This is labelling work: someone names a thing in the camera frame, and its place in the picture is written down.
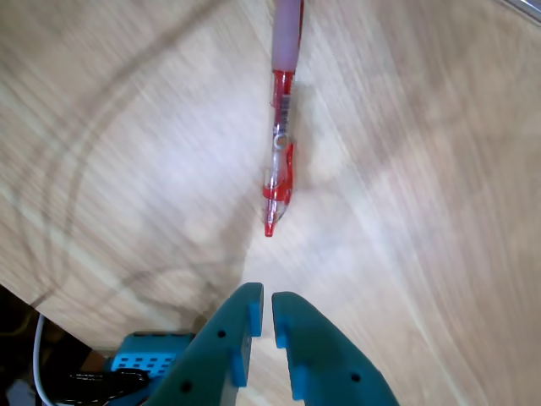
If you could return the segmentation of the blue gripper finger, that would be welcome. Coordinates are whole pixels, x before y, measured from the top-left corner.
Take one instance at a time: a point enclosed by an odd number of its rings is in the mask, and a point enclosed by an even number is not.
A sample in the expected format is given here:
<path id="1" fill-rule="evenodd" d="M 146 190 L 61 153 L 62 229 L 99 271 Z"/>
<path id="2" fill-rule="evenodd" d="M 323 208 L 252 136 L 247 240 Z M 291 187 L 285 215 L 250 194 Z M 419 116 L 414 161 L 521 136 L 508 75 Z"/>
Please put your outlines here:
<path id="1" fill-rule="evenodd" d="M 186 348 L 148 405 L 234 405 L 248 383 L 252 339 L 262 333 L 262 283 L 240 286 Z"/>
<path id="2" fill-rule="evenodd" d="M 397 405 L 372 362 L 318 309 L 293 292 L 271 298 L 276 346 L 286 350 L 292 398 L 306 405 Z"/>

